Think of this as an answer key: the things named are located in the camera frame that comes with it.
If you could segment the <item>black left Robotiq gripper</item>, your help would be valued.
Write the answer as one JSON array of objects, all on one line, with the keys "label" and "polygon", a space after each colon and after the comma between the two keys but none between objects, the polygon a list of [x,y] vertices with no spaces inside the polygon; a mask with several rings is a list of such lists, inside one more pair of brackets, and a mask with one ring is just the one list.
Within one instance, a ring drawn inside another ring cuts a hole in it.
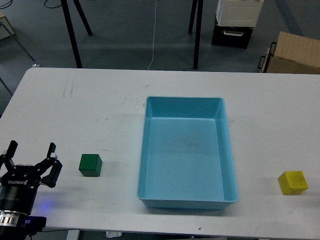
[{"label": "black left Robotiq gripper", "polygon": [[12,140],[6,153],[0,155],[0,167],[4,165],[8,171],[0,179],[0,209],[29,215],[39,185],[54,188],[63,165],[55,154],[56,144],[51,142],[44,160],[35,166],[15,166],[12,158],[17,147],[18,143]]}]

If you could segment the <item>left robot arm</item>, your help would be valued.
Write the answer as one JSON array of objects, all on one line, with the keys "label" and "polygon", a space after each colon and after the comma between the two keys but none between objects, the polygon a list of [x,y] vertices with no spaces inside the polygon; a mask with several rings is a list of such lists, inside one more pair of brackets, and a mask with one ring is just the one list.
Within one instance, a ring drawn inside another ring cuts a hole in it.
[{"label": "left robot arm", "polygon": [[55,154],[56,145],[49,145],[47,156],[36,165],[14,164],[18,143],[12,140],[0,155],[6,173],[0,177],[0,238],[24,240],[41,232],[47,218],[31,216],[40,185],[54,188],[63,165]]}]

